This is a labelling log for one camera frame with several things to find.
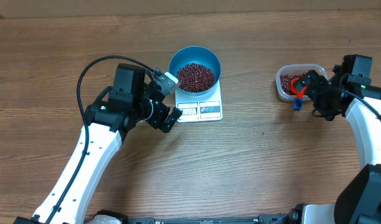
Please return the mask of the orange measuring scoop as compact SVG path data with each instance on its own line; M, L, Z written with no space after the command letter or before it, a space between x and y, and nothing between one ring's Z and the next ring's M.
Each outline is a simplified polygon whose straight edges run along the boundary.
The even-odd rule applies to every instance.
M290 84L290 90L295 95L295 100L293 104L293 109L299 111L303 107L303 98L304 92L307 89L307 86L304 86L300 78L292 79Z

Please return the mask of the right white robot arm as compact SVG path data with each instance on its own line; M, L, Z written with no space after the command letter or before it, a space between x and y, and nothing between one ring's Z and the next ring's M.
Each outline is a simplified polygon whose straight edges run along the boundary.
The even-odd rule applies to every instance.
M337 115L350 124L360 159L360 172L334 204L301 203L278 223L381 223L381 87L370 79L372 58L345 55L326 78L315 70L291 80L294 110L303 97L313 103L312 115L332 121Z

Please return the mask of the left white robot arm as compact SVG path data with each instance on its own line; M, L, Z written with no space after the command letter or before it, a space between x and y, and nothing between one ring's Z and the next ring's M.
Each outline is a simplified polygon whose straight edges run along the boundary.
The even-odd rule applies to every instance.
M181 111L162 102L178 86L169 72L119 64L113 85L82 110L78 143L50 195L31 218L17 217L15 223L83 223L101 176L128 132L145 121L168 133L179 119Z

